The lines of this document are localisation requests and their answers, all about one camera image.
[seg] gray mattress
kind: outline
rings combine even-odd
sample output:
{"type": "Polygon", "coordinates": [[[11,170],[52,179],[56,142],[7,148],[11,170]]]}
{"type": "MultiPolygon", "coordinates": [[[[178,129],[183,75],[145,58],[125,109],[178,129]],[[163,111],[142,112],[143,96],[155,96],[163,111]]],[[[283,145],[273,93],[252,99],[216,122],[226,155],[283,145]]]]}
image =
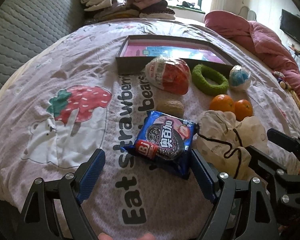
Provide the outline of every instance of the gray mattress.
{"type": "Polygon", "coordinates": [[[19,67],[83,21],[80,0],[5,0],[0,7],[0,88],[19,67]]]}

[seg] pink blanket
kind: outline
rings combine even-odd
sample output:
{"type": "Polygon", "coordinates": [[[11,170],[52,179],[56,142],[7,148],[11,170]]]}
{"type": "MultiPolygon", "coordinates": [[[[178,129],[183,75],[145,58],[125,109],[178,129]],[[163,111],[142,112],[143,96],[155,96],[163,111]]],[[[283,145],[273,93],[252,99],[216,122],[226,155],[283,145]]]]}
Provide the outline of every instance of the pink blanket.
{"type": "Polygon", "coordinates": [[[300,72],[278,35],[268,27],[226,11],[212,11],[204,18],[206,27],[243,46],[271,69],[280,71],[300,98],[300,72]]]}

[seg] window sill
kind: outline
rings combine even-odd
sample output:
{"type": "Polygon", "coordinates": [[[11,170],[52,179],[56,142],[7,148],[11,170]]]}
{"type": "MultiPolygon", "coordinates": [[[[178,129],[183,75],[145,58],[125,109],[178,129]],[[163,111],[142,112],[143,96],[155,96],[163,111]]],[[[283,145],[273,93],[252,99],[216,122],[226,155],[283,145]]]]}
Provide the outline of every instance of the window sill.
{"type": "Polygon", "coordinates": [[[194,9],[191,9],[191,8],[180,7],[180,6],[168,5],[168,8],[171,8],[171,9],[180,9],[180,10],[187,10],[187,11],[196,12],[196,13],[200,13],[200,14],[206,14],[203,11],[198,11],[198,10],[194,10],[194,9]]]}

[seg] bed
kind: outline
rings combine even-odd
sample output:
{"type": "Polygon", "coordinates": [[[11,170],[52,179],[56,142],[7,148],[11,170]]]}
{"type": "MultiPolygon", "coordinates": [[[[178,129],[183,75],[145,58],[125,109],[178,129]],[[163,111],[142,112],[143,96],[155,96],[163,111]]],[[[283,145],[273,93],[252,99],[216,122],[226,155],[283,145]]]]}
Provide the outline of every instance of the bed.
{"type": "MultiPolygon", "coordinates": [[[[35,178],[59,179],[102,148],[104,170],[82,204],[96,234],[127,240],[148,231],[158,240],[197,237],[212,205],[193,174],[176,178],[120,147],[133,143],[146,111],[159,99],[182,101],[185,118],[196,122],[212,97],[193,84],[177,96],[150,85],[142,74],[118,76],[115,55],[127,35],[189,37],[223,49],[252,73],[247,93],[229,94],[248,99],[266,130],[300,136],[300,110],[255,56],[203,24],[182,21],[121,19],[84,26],[19,68],[0,90],[0,199],[21,211],[35,178]]],[[[293,154],[268,146],[271,157],[297,173],[300,163],[293,154]]],[[[58,212],[69,237],[60,207],[58,212]]]]}
{"type": "Polygon", "coordinates": [[[0,7],[0,89],[19,67],[83,22],[80,0],[5,0],[0,7]]]}

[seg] red package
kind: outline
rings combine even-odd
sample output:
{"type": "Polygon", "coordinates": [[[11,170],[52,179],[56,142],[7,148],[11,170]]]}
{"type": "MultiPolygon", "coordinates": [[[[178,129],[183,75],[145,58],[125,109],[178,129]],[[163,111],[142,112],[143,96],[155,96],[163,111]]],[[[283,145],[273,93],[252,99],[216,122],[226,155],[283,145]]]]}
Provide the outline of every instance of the red package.
{"type": "Polygon", "coordinates": [[[146,77],[154,86],[170,93],[184,95],[191,83],[191,72],[182,59],[156,57],[145,68],[146,77]]]}

